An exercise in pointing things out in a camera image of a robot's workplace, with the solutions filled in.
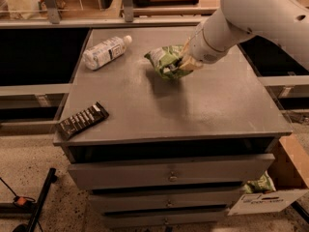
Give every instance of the wooden panel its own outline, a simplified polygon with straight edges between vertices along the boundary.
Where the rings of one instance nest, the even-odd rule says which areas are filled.
[[[193,222],[218,221],[225,218],[229,209],[221,210],[198,210],[153,214],[135,214],[131,217],[105,217],[104,225],[109,228],[151,226],[151,225],[172,225]]]
[[[72,164],[69,173],[80,189],[242,182],[259,179],[273,160],[272,154],[128,160]]]
[[[90,195],[89,202],[99,213],[147,209],[227,205],[237,202],[241,188],[152,190],[132,193]]]

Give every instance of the bottle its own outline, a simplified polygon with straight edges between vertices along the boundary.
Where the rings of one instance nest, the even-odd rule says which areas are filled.
[[[90,70],[97,70],[124,54],[131,42],[132,37],[130,35],[124,36],[123,38],[110,38],[109,40],[86,49],[83,53],[83,61]]]

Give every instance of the speckled floor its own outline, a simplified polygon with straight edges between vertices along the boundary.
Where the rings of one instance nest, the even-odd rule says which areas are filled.
[[[309,154],[309,127],[294,124],[296,136]],[[79,190],[67,172],[68,160],[52,144],[52,134],[0,136],[0,177],[18,195],[37,198],[50,167],[57,169],[58,181],[51,185],[42,209],[40,223],[44,232],[107,232],[102,218],[87,203],[88,193]],[[0,184],[0,202],[14,196]],[[309,194],[299,203],[309,211]],[[12,232],[22,219],[0,218],[0,232]],[[280,213],[226,217],[218,223],[175,225],[174,232],[308,232],[307,224],[291,207]],[[118,229],[118,232],[164,232],[165,227]]]

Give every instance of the desk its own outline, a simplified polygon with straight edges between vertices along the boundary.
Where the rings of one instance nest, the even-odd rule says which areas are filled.
[[[107,227],[214,221],[274,157],[289,124],[235,46],[175,82],[143,56],[181,44],[194,27],[93,30],[87,47],[131,35],[125,55],[96,72],[80,63],[62,119],[101,101],[110,117],[69,141],[69,173]]]

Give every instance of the table surface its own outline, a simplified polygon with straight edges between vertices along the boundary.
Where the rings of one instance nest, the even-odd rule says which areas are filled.
[[[292,132],[265,87],[234,46],[207,68],[178,81],[161,79],[144,55],[183,44],[194,27],[93,30],[87,48],[113,36],[131,35],[126,53],[97,71],[80,63],[61,119],[96,101],[109,118],[62,146],[164,140],[280,136]]]

